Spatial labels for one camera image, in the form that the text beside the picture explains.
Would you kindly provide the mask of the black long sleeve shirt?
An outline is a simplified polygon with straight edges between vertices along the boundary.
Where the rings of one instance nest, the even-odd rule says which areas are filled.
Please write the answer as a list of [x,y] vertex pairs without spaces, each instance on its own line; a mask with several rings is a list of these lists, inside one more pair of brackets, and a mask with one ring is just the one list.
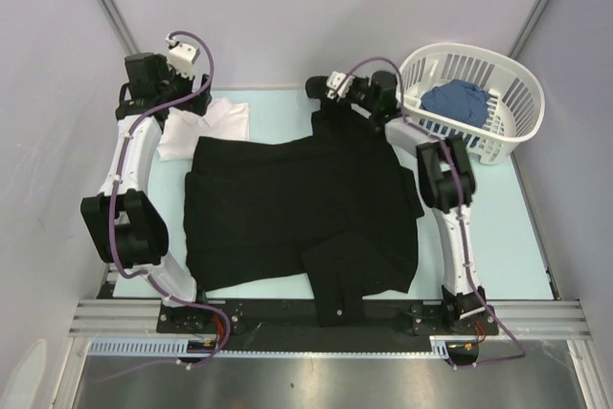
[[365,297],[405,293],[423,214],[413,173],[372,123],[306,82],[309,136],[202,137],[185,178],[186,265],[204,289],[307,276],[323,327],[362,322]]

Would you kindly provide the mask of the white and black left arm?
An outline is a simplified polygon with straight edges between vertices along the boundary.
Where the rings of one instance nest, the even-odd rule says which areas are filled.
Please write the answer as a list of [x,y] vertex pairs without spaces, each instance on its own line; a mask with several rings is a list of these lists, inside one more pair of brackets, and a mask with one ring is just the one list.
[[199,50],[179,43],[167,55],[141,53],[125,58],[127,83],[115,110],[118,139],[109,172],[97,194],[80,203],[89,235],[102,261],[127,279],[142,279],[166,307],[180,307],[178,320],[199,332],[212,310],[197,300],[197,283],[170,252],[167,225],[148,197],[154,153],[169,110],[182,105],[202,114],[210,102],[208,76],[195,88]]

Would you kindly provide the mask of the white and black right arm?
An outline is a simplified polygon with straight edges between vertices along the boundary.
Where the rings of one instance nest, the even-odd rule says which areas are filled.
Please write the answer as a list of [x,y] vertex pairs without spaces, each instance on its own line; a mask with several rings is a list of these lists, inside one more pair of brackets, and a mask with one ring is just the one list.
[[361,107],[388,144],[417,160],[420,196],[434,214],[443,250],[441,322],[453,333],[476,329],[486,293],[469,235],[476,180],[462,137],[444,138],[411,121],[397,101],[397,76],[387,71],[370,78],[334,72],[326,87],[329,99]]

